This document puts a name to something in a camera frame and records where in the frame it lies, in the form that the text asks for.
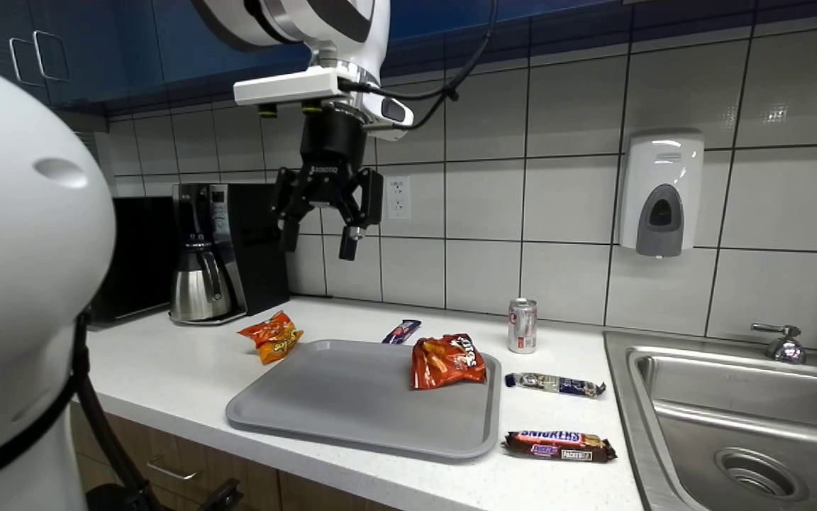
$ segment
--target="white countertop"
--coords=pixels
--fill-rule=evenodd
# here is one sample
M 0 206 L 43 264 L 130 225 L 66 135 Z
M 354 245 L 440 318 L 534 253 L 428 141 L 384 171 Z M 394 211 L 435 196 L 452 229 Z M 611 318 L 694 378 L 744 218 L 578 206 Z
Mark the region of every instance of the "white countertop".
M 394 509 L 640 509 L 613 378 L 598 331 L 538 327 L 538 348 L 506 348 L 506 320 L 352 301 L 294 297 L 283 306 L 304 330 L 300 343 L 345 337 L 379 343 L 404 318 L 419 318 L 415 337 L 469 331 L 501 372 L 548 372 L 605 379 L 598 401 L 501 389 L 499 436 L 516 428 L 592 431 L 615 445 L 613 463 L 526 459 L 493 449 L 476 463 L 449 465 L 309 439 L 253 433 L 226 426 L 225 405 L 269 367 L 239 330 L 274 309 L 226 327 L 172 327 L 165 313 L 92 331 L 93 385 L 106 412 L 231 452 Z

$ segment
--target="soap dispenser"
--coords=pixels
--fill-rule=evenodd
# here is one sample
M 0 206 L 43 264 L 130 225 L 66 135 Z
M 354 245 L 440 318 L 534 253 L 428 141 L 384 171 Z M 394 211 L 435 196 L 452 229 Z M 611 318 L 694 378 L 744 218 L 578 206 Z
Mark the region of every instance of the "soap dispenser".
M 669 257 L 691 250 L 701 201 L 701 132 L 648 132 L 631 140 L 622 247 Z

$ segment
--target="plastic tray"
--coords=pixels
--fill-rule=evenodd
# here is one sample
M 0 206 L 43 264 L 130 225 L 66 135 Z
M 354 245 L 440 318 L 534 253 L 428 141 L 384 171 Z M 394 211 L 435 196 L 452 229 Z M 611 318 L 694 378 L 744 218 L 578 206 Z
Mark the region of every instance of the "plastic tray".
M 415 391 L 411 348 L 389 343 L 300 343 L 226 405 L 236 428 L 371 452 L 465 463 L 499 436 L 499 361 L 484 384 Z

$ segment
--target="sink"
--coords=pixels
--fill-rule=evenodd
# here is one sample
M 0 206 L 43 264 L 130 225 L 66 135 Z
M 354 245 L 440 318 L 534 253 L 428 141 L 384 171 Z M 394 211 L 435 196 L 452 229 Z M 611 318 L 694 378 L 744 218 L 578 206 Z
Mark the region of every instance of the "sink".
M 760 353 L 606 334 L 648 509 L 817 511 L 817 367 Z

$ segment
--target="faucet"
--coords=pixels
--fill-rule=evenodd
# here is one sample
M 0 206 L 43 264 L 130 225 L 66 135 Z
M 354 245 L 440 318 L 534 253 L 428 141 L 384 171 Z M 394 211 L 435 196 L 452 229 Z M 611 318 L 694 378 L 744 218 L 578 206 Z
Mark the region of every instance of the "faucet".
M 796 341 L 799 327 L 795 323 L 751 323 L 754 331 L 779 331 L 784 337 L 770 347 L 770 358 L 789 361 L 789 364 L 806 364 L 806 347 Z

